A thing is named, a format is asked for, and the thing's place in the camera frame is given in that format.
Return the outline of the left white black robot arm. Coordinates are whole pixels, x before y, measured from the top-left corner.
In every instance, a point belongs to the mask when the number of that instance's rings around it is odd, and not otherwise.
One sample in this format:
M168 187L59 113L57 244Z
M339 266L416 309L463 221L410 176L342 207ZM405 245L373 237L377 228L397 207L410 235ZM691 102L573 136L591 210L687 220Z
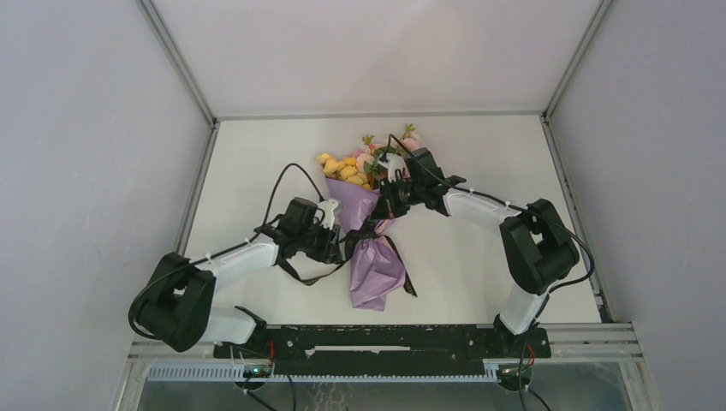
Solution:
M161 341L176 352L198 343L233 343L244 355L255 357L267 346L262 318L245 307L216 307L216 295L256 271L277 266L307 286L290 264L302 253L325 265L344 264L336 221L339 200L314 203L293 198L282 214L256 228L253 239L222 252L192 261L168 253L158 262L147 285L135 296L128 322L139 336Z

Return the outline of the fake flower bouquet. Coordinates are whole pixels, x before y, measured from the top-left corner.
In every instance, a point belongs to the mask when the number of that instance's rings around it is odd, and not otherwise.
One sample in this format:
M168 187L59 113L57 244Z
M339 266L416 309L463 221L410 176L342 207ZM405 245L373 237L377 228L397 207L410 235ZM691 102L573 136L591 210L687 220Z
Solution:
M390 161L394 155L403 157L405 148L413 152L422 147L417 128L413 123L405 125L404 131L395 140L375 141L372 134L361 138L363 147L356 147L349 155L335 158L327 152L319 154L315 162L322 169L324 176L339 182L354 184L367 191L378 188L379 182L388 177L388 171L380 162L380 158Z

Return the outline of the purple pink wrapping paper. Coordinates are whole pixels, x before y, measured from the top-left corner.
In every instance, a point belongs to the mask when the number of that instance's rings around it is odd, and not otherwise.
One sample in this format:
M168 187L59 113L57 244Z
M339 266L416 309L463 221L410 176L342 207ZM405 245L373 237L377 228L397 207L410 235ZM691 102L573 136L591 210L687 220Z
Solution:
M384 236L389 224L371 220L378 193L328 178L325 182L329 196L341 203L336 222L345 234L351 305L383 311L387 294L404 286L407 272L392 243Z

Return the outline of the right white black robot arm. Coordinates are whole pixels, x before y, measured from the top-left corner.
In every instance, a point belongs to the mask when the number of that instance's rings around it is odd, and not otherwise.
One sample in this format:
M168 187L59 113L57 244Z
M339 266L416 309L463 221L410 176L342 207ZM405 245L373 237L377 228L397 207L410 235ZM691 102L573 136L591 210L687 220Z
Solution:
M527 347L527 332L550 292L580 262L574 235L564 227L556 208L545 199L519 206L464 188L465 179L444 176L426 148L404 156L383 152L374 163L385 173L378 183L372 218L403 217L413 206L423 205L445 217L498 230L515 284L495 317L495 344L504 355L518 355Z

